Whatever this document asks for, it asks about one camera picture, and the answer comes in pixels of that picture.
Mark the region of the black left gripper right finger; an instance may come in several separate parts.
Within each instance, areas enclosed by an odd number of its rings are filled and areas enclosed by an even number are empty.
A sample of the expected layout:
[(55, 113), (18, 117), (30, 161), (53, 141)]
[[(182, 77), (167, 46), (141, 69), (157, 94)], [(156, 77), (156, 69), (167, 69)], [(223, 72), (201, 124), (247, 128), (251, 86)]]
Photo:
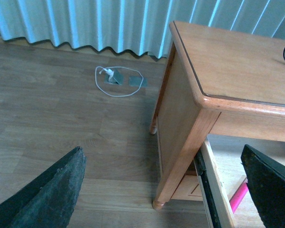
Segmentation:
[(285, 166), (244, 145), (241, 161), (252, 201), (266, 228), (285, 228)]

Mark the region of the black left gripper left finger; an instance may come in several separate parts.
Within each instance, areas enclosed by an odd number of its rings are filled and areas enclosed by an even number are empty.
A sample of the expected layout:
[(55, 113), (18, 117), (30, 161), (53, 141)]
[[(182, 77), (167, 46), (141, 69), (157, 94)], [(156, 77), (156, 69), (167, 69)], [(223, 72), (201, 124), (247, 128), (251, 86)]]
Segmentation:
[(0, 228), (65, 228), (81, 190), (86, 157), (75, 147), (0, 204)]

